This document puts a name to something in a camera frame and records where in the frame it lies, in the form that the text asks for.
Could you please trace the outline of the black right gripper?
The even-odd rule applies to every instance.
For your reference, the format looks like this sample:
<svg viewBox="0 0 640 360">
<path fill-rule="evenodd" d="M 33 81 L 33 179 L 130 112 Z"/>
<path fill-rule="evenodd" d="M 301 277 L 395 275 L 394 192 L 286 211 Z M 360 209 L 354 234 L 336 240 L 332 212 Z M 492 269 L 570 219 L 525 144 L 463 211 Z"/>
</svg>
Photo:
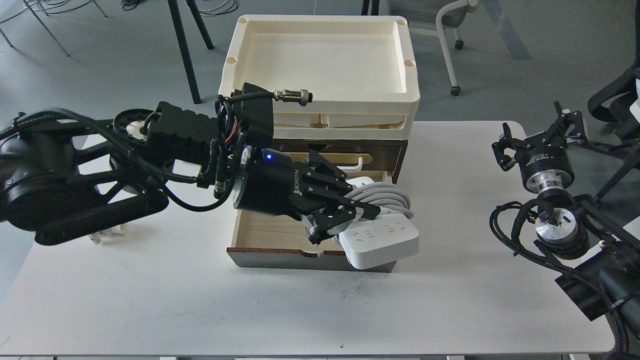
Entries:
<svg viewBox="0 0 640 360">
<path fill-rule="evenodd" d="M 494 159 L 502 171 L 518 164 L 524 189 L 542 193 L 549 189 L 566 190 L 575 180 L 567 146 L 588 145 L 582 112 L 563 109 L 559 101 L 553 103 L 557 119 L 544 133 L 524 140 L 512 136 L 511 128 L 502 123 L 503 134 L 491 144 Z M 514 150 L 507 155 L 505 150 Z"/>
</svg>

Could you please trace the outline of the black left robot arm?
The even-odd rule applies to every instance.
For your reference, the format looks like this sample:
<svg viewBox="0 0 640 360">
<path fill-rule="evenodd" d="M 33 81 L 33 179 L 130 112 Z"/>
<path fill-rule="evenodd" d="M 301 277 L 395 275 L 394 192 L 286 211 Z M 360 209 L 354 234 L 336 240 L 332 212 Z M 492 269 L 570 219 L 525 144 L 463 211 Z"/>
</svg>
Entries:
<svg viewBox="0 0 640 360">
<path fill-rule="evenodd" d="M 21 112 L 1 130 L 1 221 L 59 245 L 157 214 L 237 210 L 302 222 L 310 243 L 374 220 L 347 175 L 315 150 L 303 162 L 271 148 L 274 102 L 306 106 L 306 89 L 245 83 L 215 116 L 161 101 L 96 120 L 65 108 Z"/>
</svg>

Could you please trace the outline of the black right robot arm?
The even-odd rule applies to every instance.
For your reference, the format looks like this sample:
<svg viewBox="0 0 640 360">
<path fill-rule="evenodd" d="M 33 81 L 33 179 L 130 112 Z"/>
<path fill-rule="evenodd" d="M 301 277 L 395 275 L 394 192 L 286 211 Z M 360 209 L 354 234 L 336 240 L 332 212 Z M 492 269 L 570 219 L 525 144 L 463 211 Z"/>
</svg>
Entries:
<svg viewBox="0 0 640 360">
<path fill-rule="evenodd" d="M 553 105 L 557 119 L 546 131 L 518 139 L 503 123 L 492 143 L 498 166 L 519 166 L 535 198 L 498 205 L 489 227 L 514 256 L 558 272 L 555 282 L 590 321 L 611 316 L 610 360 L 637 360 L 629 340 L 639 337 L 639 240 L 598 210 L 592 196 L 567 191 L 575 180 L 567 148 L 586 144 L 585 124 L 580 111 Z"/>
</svg>

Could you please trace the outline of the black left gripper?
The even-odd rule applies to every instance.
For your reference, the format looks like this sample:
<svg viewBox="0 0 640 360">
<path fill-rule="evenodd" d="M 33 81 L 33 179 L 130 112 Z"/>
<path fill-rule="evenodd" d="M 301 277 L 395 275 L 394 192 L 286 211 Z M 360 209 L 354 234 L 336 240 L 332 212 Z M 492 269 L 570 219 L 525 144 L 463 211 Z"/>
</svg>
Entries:
<svg viewBox="0 0 640 360">
<path fill-rule="evenodd" d="M 287 215 L 305 224 L 313 245 L 342 233 L 359 219 L 374 220 L 381 207 L 347 197 L 346 173 L 309 150 L 305 162 L 287 153 L 247 146 L 233 188 L 233 207 L 266 215 Z M 338 201 L 321 208 L 321 201 Z"/>
</svg>

